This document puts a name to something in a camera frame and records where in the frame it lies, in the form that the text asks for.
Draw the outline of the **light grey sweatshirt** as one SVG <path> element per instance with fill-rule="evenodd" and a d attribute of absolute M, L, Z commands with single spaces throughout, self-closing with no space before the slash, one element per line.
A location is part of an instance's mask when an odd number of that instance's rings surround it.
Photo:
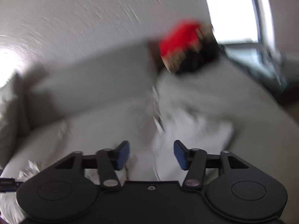
<path fill-rule="evenodd" d="M 186 109 L 177 109 L 169 119 L 160 118 L 154 93 L 92 110 L 60 124 L 55 133 L 45 133 L 50 149 L 42 149 L 27 159 L 18 173 L 26 181 L 74 151 L 94 154 L 112 149 L 122 141 L 130 143 L 130 156 L 117 171 L 121 183 L 133 181 L 183 181 L 175 155 L 174 142 L 189 149 L 217 154 L 232 137 L 233 125 Z"/>

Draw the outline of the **grey fabric sofa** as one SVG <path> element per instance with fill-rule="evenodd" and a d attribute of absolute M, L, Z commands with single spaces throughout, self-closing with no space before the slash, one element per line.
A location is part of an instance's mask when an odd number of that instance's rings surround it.
<path fill-rule="evenodd" d="M 2 173 L 17 178 L 27 159 L 50 149 L 43 139 L 61 123 L 97 109 L 154 93 L 160 118 L 186 109 L 234 128 L 230 150 L 280 181 L 288 192 L 282 220 L 298 223 L 298 124 L 272 95 L 225 57 L 194 74 L 156 74 L 147 44 L 118 48 L 49 75 L 25 90 L 30 132 L 18 139 Z"/>

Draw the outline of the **front olive cushion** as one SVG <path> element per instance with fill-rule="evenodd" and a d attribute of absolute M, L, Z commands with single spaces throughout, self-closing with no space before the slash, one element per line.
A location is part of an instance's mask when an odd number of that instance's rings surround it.
<path fill-rule="evenodd" d="M 18 73 L 1 88 L 1 169 L 12 157 L 19 136 L 30 131 L 22 78 Z"/>

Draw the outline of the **red folded garment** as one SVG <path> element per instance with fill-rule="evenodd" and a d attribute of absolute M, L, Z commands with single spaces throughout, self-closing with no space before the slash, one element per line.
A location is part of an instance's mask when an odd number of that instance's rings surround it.
<path fill-rule="evenodd" d="M 198 48 L 201 43 L 198 32 L 202 24 L 196 20 L 182 20 L 178 22 L 160 41 L 160 56 L 165 58 L 177 51 Z"/>

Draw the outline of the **window frame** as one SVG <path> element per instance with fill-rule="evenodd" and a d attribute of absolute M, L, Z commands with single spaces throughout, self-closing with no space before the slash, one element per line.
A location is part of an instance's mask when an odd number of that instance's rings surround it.
<path fill-rule="evenodd" d="M 276 49 L 269 0 L 206 0 L 214 35 L 226 45 L 259 44 Z"/>

